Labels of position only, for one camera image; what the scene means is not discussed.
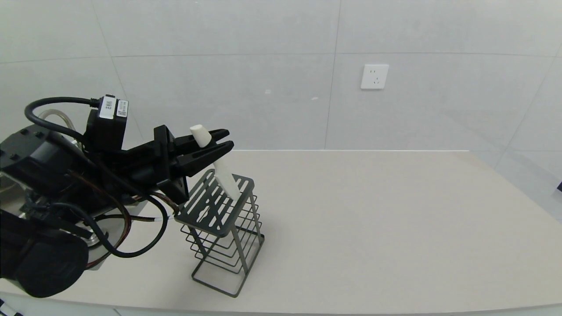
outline white table surface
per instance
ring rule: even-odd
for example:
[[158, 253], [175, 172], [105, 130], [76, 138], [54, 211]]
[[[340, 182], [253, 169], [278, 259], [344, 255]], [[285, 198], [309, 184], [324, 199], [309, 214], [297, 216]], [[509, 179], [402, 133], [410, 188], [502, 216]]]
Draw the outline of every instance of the white table surface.
[[[469, 152], [235, 151], [226, 161], [255, 180], [266, 235], [238, 298], [191, 280], [197, 260], [171, 221], [148, 253], [110, 257], [52, 299], [313, 314], [562, 304], [562, 225]], [[158, 225], [134, 223], [120, 249], [146, 245]], [[22, 293], [5, 280], [0, 292]]]

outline cable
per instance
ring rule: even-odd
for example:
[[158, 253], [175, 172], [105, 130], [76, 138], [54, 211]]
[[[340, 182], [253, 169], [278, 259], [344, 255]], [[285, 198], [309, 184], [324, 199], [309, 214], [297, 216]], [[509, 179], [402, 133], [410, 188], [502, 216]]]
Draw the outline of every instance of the cable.
[[[123, 227], [123, 231], [121, 232], [121, 236], [119, 237], [119, 239], [117, 240], [117, 242], [115, 243], [115, 248], [119, 247], [123, 241], [125, 241], [125, 238], [127, 238], [127, 236], [129, 235], [129, 232], [131, 231], [131, 226], [132, 226], [132, 216], [129, 214], [129, 211], [127, 211], [127, 208], [123, 205], [123, 203], [119, 202], [116, 198], [114, 198], [111, 194], [107, 193], [107, 191], [105, 191], [104, 189], [98, 187], [97, 185], [95, 185], [94, 183], [86, 180], [84, 177], [82, 177], [81, 175], [79, 175], [76, 172], [71, 171], [70, 175], [73, 176], [74, 178], [82, 181], [84, 184], [86, 184], [87, 186], [89, 186], [91, 189], [97, 191], [98, 193], [101, 193], [102, 195], [108, 197], [110, 200], [113, 201], [113, 203], [115, 204], [115, 206], [117, 206], [117, 208], [119, 209], [119, 211], [121, 212], [121, 215], [118, 215], [119, 218], [124, 219], [125, 220], [125, 227]], [[98, 259], [89, 262], [86, 265], [86, 269], [90, 269], [92, 267], [95, 267], [96, 265], [98, 265], [100, 262], [104, 261], [105, 258], [107, 258], [109, 256], [110, 252], [107, 251], [105, 254], [103, 254], [101, 257], [99, 257]]]
[[50, 130], [54, 130], [55, 132], [59, 132], [62, 133], [64, 135], [68, 135], [72, 138], [74, 138], [75, 140], [84, 143], [85, 141], [87, 142], [86, 138], [84, 137], [84, 135], [78, 133], [75, 130], [72, 130], [70, 128], [66, 128], [63, 126], [60, 126], [58, 124], [46, 121], [44, 119], [41, 119], [39, 117], [37, 117], [35, 114], [33, 114], [33, 110], [37, 109], [40, 106], [44, 106], [47, 104], [53, 104], [53, 103], [81, 103], [81, 104], [86, 104], [89, 106], [97, 106], [99, 103], [99, 100], [96, 99], [85, 99], [85, 98], [74, 98], [74, 97], [52, 97], [52, 98], [44, 98], [44, 99], [40, 99], [40, 100], [36, 100], [33, 101], [32, 103], [28, 104], [25, 107], [24, 110], [24, 114], [25, 117], [30, 120], [32, 123], [35, 123], [41, 127], [45, 127], [47, 129]]
[[[87, 150], [92, 149], [93, 147], [91, 146], [88, 139], [86, 137], [84, 137], [84, 135], [82, 135], [82, 134], [80, 134], [80, 133], [78, 133], [74, 130], [71, 130], [69, 128], [60, 126], [58, 124], [55, 124], [55, 123], [52, 123], [52, 122], [49, 122], [49, 121], [46, 121], [46, 120], [43, 120], [43, 119], [37, 117], [35, 114], [33, 114], [33, 110], [37, 109], [38, 107], [41, 107], [41, 106], [44, 106], [44, 105], [47, 105], [47, 104], [52, 104], [52, 103], [81, 103], [81, 104], [86, 104], [86, 105], [89, 105], [89, 106], [92, 106], [92, 107], [97, 107], [99, 105], [99, 99], [85, 99], [85, 98], [74, 98], [74, 97], [44, 98], [44, 99], [40, 99], [40, 100], [37, 100], [37, 101], [33, 101], [32, 103], [28, 104], [25, 107], [25, 111], [24, 111], [25, 117], [28, 120], [30, 120], [32, 123], [35, 123], [38, 126], [42, 126], [44, 128], [53, 130], [55, 132], [59, 132], [59, 133], [68, 135], [68, 136], [74, 138], [75, 140], [79, 141], [80, 143], [82, 143], [82, 145], [84, 146], [83, 147], [84, 153], [86, 153]], [[144, 199], [146, 199], [150, 203], [154, 204], [160, 210], [160, 213], [162, 214], [162, 226], [160, 227], [160, 230], [158, 231], [158, 234], [156, 234], [156, 237], [154, 238], [154, 240], [152, 240], [148, 244], [148, 246], [142, 248], [141, 250], [138, 250], [138, 251], [135, 251], [135, 252], [130, 252], [130, 253], [121, 252], [121, 251], [117, 250], [116, 248], [114, 248], [111, 245], [111, 243], [109, 243], [109, 241], [105, 238], [105, 235], [103, 235], [103, 234], [98, 235], [99, 240], [102, 241], [104, 246], [106, 244], [109, 245], [110, 248], [108, 249], [106, 247], [107, 250], [109, 252], [111, 252], [112, 254], [116, 255], [116, 256], [120, 256], [122, 258], [133, 258], [133, 257], [144, 254], [145, 252], [150, 250], [152, 247], [154, 247], [154, 245], [156, 243], [158, 243], [158, 241], [162, 238], [162, 236], [164, 235], [164, 232], [166, 231], [166, 227], [167, 227], [167, 223], [168, 223], [168, 214], [167, 214], [166, 209], [164, 208], [164, 206], [160, 202], [158, 202], [156, 199], [151, 197], [149, 194], [146, 194], [146, 193], [142, 192], [142, 190], [138, 189], [137, 187], [133, 186], [132, 184], [128, 183], [126, 180], [121, 179], [118, 175], [113, 173], [113, 171], [111, 171], [103, 163], [103, 161], [101, 161], [97, 157], [97, 155], [94, 152], [90, 152], [87, 155], [87, 157], [90, 160], [92, 160], [92, 162], [96, 166], [98, 166], [98, 168], [100, 168], [106, 175], [108, 175], [111, 179], [113, 179], [113, 181], [115, 181], [119, 186], [121, 186], [122, 188], [126, 189], [129, 192], [132, 192], [132, 193], [134, 193], [138, 196], [143, 197]], [[68, 204], [68, 205], [71, 205], [71, 206], [67, 206], [70, 209], [78, 207], [78, 206], [72, 205], [72, 204]], [[83, 210], [80, 210], [80, 211], [82, 211], [88, 217], [88, 219], [86, 217], [84, 217], [85, 220], [91, 220], [91, 222], [93, 222], [94, 225], [97, 226], [97, 224], [95, 223], [95, 221], [92, 219], [91, 216], [89, 216]]]
[[[110, 219], [110, 218], [124, 218], [123, 215], [120, 214], [110, 214], [110, 215], [100, 215], [96, 218], [94, 218], [94, 220], [96, 222], [99, 222], [100, 220], [104, 220], [104, 219]], [[144, 217], [144, 216], [135, 216], [135, 215], [131, 215], [131, 219], [132, 220], [138, 220], [140, 222], [155, 222], [156, 218], [154, 217]]]
[[[159, 192], [152, 192], [151, 195], [157, 196], [158, 198], [162, 199], [164, 201], [164, 203], [168, 204], [168, 206], [170, 206], [173, 211], [174, 214], [168, 216], [168, 219], [174, 218], [179, 214], [179, 206], [174, 203], [169, 197], [165, 196], [162, 193]], [[109, 219], [109, 218], [123, 218], [122, 215], [119, 214], [111, 214], [111, 215], [100, 215], [96, 218], [94, 218], [97, 222], [99, 222], [100, 220], [104, 220], [104, 219]], [[134, 216], [131, 215], [131, 219], [132, 220], [138, 220], [140, 222], [160, 222], [162, 221], [162, 217], [145, 217], [145, 216]]]
[[80, 214], [80, 216], [84, 219], [84, 221], [88, 224], [88, 226], [92, 228], [94, 234], [96, 234], [102, 245], [107, 249], [107, 251], [111, 252], [111, 254], [115, 256], [118, 256], [120, 258], [132, 258], [137, 256], [137, 252], [143, 251], [146, 248], [145, 247], [136, 252], [119, 251], [109, 242], [109, 240], [107, 239], [105, 234], [103, 234], [103, 231], [98, 226], [96, 221], [88, 213], [86, 213], [80, 206], [73, 203], [55, 202], [55, 203], [51, 203], [51, 207], [65, 207], [67, 209], [71, 209], [72, 211], [75, 211], [76, 213]]
[[66, 113], [64, 113], [61, 110], [56, 110], [56, 109], [44, 110], [43, 112], [41, 112], [41, 114], [39, 114], [39, 118], [40, 119], [46, 119], [51, 115], [58, 116], [59, 118], [61, 118], [65, 122], [66, 127], [70, 128], [71, 130], [76, 130], [76, 128], [74, 127], [74, 124], [72, 123], [72, 120], [69, 118], [68, 115], [66, 115]]

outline label sticker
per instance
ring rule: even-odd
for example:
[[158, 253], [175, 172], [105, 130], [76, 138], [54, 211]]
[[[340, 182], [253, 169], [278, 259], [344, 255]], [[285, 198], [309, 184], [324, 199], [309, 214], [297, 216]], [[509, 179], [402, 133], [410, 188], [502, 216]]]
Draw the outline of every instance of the label sticker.
[[99, 109], [99, 117], [102, 119], [113, 119], [113, 113], [115, 112], [115, 102], [116, 98], [105, 96], [103, 97], [102, 107]]
[[117, 102], [117, 116], [126, 118], [128, 112], [129, 112], [129, 101], [119, 100]]

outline dark gray wire rack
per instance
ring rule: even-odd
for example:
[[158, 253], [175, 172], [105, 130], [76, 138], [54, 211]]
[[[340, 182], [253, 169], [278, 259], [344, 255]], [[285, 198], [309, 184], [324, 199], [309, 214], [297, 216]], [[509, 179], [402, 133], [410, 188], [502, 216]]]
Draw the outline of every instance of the dark gray wire rack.
[[[195, 192], [189, 203], [180, 208], [175, 220], [184, 224], [181, 228], [187, 234], [185, 240], [191, 243], [191, 250], [199, 264], [191, 274], [194, 281], [231, 297], [237, 297], [255, 262], [264, 242], [261, 234], [260, 214], [253, 195], [254, 182], [250, 178], [233, 174], [241, 196], [237, 201], [229, 198], [214, 177], [214, 169], [205, 172], [193, 186]], [[206, 266], [218, 268], [219, 271]], [[207, 270], [204, 281], [197, 274]], [[224, 277], [220, 271], [228, 272]], [[231, 283], [227, 291], [217, 283]]]

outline electrical socket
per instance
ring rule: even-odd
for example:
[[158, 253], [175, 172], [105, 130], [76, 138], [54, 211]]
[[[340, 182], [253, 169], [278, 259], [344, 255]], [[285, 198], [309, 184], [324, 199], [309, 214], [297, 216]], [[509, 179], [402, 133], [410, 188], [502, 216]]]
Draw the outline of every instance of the electrical socket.
[[388, 65], [365, 65], [361, 89], [383, 89], [388, 74]]

